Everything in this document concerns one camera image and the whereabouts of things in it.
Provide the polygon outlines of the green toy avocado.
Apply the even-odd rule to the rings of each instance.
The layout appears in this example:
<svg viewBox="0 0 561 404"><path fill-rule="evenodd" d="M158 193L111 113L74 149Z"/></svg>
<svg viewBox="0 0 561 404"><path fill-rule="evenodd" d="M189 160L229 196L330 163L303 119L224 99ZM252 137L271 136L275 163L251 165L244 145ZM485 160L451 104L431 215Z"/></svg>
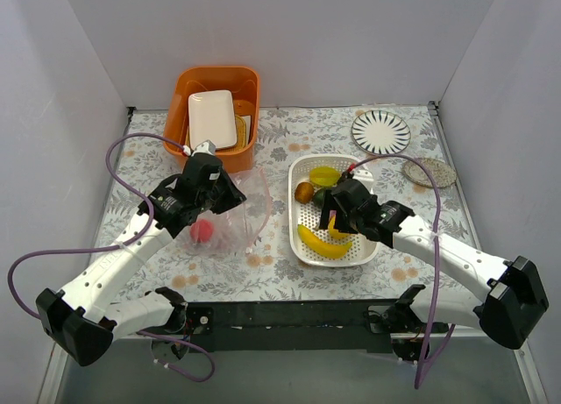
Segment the green toy avocado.
<svg viewBox="0 0 561 404"><path fill-rule="evenodd" d="M326 192L327 192L327 188L320 188L314 193L312 197L312 202L316 207L320 209L323 207L325 202Z"/></svg>

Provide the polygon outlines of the yellow toy mango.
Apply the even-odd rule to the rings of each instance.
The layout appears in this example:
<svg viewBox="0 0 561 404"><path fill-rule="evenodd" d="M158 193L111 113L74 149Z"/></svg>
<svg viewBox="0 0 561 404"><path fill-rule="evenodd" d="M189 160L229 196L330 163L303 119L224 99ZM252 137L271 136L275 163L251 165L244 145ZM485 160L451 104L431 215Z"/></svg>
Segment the yellow toy mango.
<svg viewBox="0 0 561 404"><path fill-rule="evenodd" d="M335 222L336 222L336 215L333 215L330 218L329 224L328 224L328 232L331 238L335 239L335 240L344 240L347 239L350 235L348 233L344 233L342 231L339 231L335 228Z"/></svg>

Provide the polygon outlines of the yellow toy banana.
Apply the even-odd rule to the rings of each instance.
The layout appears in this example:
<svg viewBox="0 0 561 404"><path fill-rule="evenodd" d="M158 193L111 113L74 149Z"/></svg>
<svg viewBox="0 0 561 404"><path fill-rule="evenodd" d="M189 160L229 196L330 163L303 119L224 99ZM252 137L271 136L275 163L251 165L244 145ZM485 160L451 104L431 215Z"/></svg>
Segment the yellow toy banana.
<svg viewBox="0 0 561 404"><path fill-rule="evenodd" d="M310 250L327 259L341 259L353 246L352 242L341 245L334 245L324 242L305 225L297 226L297 233L300 240L308 246Z"/></svg>

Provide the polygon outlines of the clear zip top bag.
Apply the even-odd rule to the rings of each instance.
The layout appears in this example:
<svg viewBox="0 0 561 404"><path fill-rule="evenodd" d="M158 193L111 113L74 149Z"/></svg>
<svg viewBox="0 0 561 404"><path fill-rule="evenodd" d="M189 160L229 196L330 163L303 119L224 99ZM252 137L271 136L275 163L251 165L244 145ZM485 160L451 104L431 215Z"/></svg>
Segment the clear zip top bag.
<svg viewBox="0 0 561 404"><path fill-rule="evenodd" d="M214 236L206 244L193 242L190 226L177 237L189 253L211 255L245 252L265 228L272 212L272 197L266 175L261 168L239 172L231 176L236 187L246 196L246 201L221 215L205 211L196 221L208 219L214 224Z"/></svg>

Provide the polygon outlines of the red toy apple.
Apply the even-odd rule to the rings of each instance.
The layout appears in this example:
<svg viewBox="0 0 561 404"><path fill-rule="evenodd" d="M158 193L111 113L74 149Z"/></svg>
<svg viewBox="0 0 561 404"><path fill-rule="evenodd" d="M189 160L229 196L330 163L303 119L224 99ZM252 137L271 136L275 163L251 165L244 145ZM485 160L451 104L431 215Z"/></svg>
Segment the red toy apple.
<svg viewBox="0 0 561 404"><path fill-rule="evenodd" d="M189 235L193 242L206 244L214 236L214 224L208 219L201 219L190 226Z"/></svg>

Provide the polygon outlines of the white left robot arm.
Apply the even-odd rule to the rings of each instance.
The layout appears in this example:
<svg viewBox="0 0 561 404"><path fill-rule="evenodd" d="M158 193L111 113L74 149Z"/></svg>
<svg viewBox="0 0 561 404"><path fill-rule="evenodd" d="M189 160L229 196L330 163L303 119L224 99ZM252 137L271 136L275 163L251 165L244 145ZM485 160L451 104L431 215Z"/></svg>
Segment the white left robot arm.
<svg viewBox="0 0 561 404"><path fill-rule="evenodd" d="M194 153L181 173L163 180L142 201L112 251L59 291L47 288L39 294L36 306L44 331L81 366L96 362L119 338L143 329L180 332L188 306L180 294L159 287L116 303L117 293L204 211L219 215L245 199L219 158Z"/></svg>

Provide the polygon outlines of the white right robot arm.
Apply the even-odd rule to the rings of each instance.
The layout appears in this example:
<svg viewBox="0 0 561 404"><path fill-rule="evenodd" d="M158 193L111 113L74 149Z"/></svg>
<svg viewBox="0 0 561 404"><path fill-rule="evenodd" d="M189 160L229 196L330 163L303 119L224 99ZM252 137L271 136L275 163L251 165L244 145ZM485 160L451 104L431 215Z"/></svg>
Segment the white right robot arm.
<svg viewBox="0 0 561 404"><path fill-rule="evenodd" d="M497 344L520 349L549 307L536 265L522 256L508 261L439 234L412 209L379 203L354 179L324 195L319 226L360 234L432 264L467 289L464 296L437 302L438 322L481 328Z"/></svg>

